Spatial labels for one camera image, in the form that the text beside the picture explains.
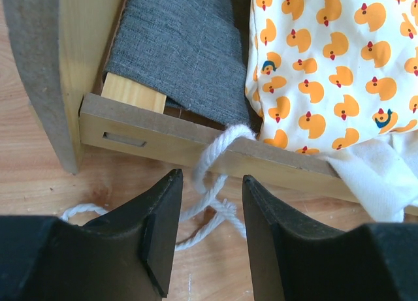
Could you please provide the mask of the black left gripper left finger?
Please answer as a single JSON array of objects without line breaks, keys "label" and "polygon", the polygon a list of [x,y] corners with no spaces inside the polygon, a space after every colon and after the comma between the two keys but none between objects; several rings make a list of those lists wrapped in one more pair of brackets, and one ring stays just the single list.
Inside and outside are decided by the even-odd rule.
[{"label": "black left gripper left finger", "polygon": [[182,171],[171,170],[83,226],[54,216],[2,216],[1,299],[166,298],[182,188]]}]

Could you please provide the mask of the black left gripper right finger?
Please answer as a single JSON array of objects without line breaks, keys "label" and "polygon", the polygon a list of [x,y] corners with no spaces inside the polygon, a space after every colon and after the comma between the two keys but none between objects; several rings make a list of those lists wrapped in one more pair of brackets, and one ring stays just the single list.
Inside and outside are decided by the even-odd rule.
[{"label": "black left gripper right finger", "polygon": [[256,300],[416,300],[417,225],[320,223],[244,176],[242,202]]}]

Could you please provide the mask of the duck print bed cover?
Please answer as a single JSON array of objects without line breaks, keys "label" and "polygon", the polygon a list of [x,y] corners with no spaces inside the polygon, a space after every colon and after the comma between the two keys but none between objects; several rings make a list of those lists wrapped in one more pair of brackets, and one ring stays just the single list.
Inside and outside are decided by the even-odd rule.
[{"label": "duck print bed cover", "polygon": [[329,162],[378,222],[417,204],[417,0],[127,0],[104,76],[154,89],[167,104],[226,126],[193,171],[223,221],[226,175],[203,179],[237,138]]}]

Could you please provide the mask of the wooden pet bed frame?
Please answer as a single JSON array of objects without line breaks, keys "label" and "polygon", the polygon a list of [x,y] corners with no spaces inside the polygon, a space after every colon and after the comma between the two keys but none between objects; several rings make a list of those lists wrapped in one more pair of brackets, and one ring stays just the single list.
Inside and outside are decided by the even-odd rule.
[{"label": "wooden pet bed frame", "polygon": [[[226,126],[167,104],[106,63],[127,0],[2,0],[12,54],[34,116],[61,163],[80,170],[85,146],[196,167]],[[237,138],[207,170],[359,202],[332,165]]]}]

